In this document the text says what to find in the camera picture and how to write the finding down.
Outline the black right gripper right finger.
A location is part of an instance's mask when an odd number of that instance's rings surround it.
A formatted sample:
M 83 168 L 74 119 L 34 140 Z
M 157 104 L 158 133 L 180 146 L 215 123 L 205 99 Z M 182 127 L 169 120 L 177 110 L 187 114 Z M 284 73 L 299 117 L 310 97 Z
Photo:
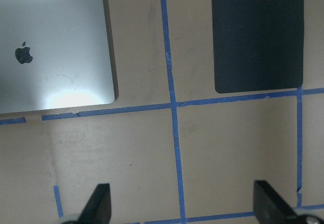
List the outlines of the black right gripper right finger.
M 260 224 L 301 223 L 292 207 L 265 180 L 254 181 L 253 213 Z

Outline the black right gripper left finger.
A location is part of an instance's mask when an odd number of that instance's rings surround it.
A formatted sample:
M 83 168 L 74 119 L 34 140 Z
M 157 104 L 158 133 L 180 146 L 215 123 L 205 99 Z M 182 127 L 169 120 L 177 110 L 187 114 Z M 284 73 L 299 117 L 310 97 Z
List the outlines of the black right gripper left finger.
M 111 220 L 110 184 L 98 184 L 78 217 L 76 223 L 110 223 Z

